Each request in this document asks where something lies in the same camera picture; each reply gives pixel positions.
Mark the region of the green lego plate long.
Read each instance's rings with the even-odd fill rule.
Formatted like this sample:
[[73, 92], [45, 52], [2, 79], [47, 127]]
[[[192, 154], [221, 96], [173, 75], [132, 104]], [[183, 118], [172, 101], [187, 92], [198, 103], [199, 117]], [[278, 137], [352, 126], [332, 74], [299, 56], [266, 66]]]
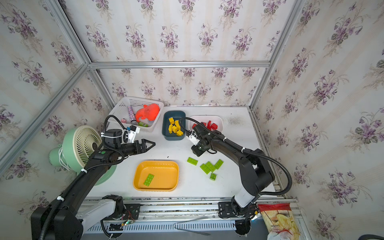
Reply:
[[202, 170], [206, 175], [208, 175], [208, 174], [211, 172], [210, 168], [209, 168], [206, 164], [201, 164], [201, 165], [200, 165], [200, 168], [201, 168], [201, 170]]

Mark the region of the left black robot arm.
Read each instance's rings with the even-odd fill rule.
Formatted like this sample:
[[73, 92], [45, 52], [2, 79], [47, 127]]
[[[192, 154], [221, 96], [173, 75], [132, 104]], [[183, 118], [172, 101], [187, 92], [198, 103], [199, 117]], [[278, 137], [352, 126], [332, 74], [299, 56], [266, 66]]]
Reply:
[[94, 147], [85, 167], [61, 194], [46, 207], [38, 207], [31, 215], [31, 232], [34, 240], [79, 240], [89, 229], [85, 219], [78, 219], [77, 213], [84, 199], [97, 181], [111, 168], [122, 163], [129, 156], [144, 154], [154, 147], [155, 142], [142, 139], [124, 143], [120, 136], [127, 130], [107, 129], [104, 121], [102, 142]]

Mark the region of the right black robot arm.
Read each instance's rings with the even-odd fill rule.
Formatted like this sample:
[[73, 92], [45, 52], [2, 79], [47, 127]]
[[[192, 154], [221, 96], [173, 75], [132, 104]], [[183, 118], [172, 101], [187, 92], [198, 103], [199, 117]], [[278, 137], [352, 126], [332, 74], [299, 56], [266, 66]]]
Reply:
[[[229, 140], [221, 132], [209, 130], [202, 123], [196, 123], [190, 131], [186, 130], [186, 136], [193, 143], [191, 149], [197, 157], [204, 153], [222, 153], [238, 166], [241, 190], [232, 197], [230, 202], [219, 203], [220, 218], [243, 218], [235, 221], [238, 235], [246, 235], [251, 230], [251, 219], [256, 215], [256, 201], [261, 196], [281, 196], [292, 188], [293, 179], [288, 169], [277, 160], [265, 155], [260, 149], [244, 148]], [[265, 191], [265, 188], [275, 180], [271, 163], [278, 166], [288, 180], [287, 186], [277, 192]]]

